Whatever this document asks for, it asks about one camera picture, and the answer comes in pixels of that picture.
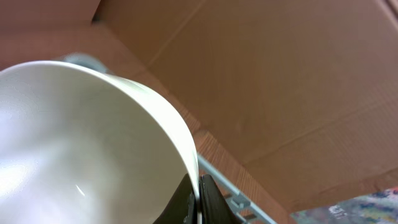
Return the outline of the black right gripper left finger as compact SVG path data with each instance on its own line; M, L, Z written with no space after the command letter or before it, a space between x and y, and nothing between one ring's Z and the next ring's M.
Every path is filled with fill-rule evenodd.
M188 174L184 175L154 224L197 224L197 203Z

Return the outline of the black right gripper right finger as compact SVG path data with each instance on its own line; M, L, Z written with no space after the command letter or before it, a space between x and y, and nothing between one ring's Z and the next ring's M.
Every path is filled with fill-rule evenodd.
M201 176L199 186L202 224L241 224L211 175Z

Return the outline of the pink bowl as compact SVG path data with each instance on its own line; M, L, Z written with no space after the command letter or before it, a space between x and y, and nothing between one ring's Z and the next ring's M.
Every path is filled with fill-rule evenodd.
M195 143L151 88L50 60L1 72L2 223L152 223L183 179L194 205Z

